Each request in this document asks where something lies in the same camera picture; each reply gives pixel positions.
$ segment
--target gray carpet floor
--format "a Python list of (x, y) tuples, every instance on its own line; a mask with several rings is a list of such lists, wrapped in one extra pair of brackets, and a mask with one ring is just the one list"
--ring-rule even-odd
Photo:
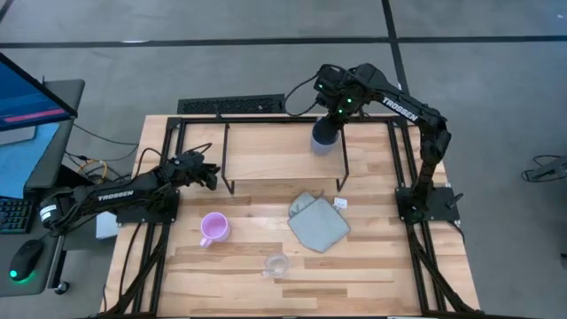
[[(398, 36), (567, 35), (561, 0), (391, 3)], [(0, 43), (387, 35), (378, 0), (15, 0), (0, 23)], [(459, 208), (482, 308), (564, 318), (567, 183), (525, 183), (520, 172), (535, 167), (533, 156), (567, 153), (567, 43), (419, 43), (400, 50), (412, 95), (449, 120), (454, 137), (445, 163), (453, 187), (465, 194)], [(370, 62), (398, 80), (387, 43), (1, 52), (38, 78), (84, 79), (77, 123), (121, 141), (139, 138), (146, 114), (175, 113), (179, 98), (284, 93), (322, 63)], [(311, 89), (298, 91), (291, 111), (313, 97)], [(67, 150), (103, 159), (130, 151), (76, 129)], [(127, 173), (132, 163), (113, 166)], [(1, 316), (96, 313), (112, 251), (111, 242), (70, 252), (64, 278), (71, 291), (2, 298)]]

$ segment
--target gray towel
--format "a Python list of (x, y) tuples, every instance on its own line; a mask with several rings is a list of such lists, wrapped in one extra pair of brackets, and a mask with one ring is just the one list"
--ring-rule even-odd
[(288, 224), (306, 248), (324, 253), (350, 232), (350, 227), (325, 198), (301, 194), (290, 206)]

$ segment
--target monitor screen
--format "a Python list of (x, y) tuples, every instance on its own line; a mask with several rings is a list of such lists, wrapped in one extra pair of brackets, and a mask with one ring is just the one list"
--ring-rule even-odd
[(69, 107), (42, 84), (6, 57), (0, 58), (0, 131), (71, 117)]

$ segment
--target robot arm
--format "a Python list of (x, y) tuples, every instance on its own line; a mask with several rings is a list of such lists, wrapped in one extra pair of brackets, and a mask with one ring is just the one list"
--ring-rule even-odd
[(220, 168), (204, 163), (204, 159), (199, 152), (186, 152), (127, 182), (58, 190), (64, 195), (50, 196), (40, 205), (43, 226), (64, 232), (81, 217), (106, 211), (117, 214), (119, 219), (122, 214), (139, 214), (139, 210), (160, 216), (176, 209), (176, 189), (181, 186), (198, 183), (211, 191), (216, 190), (215, 174)]
[(445, 155), (451, 140), (447, 132), (447, 119), (391, 85), (385, 75), (371, 64), (362, 64), (345, 70), (342, 67), (323, 65), (314, 85), (319, 92), (316, 102), (329, 109), (327, 116), (315, 124), (314, 137), (330, 141), (354, 113), (364, 105), (377, 101), (416, 124), (421, 132), (421, 159), (417, 181), (412, 185), (408, 200), (406, 222), (419, 222), (428, 211), (427, 200), (433, 190), (435, 167)]

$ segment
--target purple mug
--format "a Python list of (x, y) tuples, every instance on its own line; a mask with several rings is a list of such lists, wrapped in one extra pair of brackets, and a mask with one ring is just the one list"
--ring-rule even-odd
[(230, 224), (227, 218), (218, 212), (209, 213), (201, 221), (201, 247), (207, 248), (213, 242), (227, 240), (230, 235)]

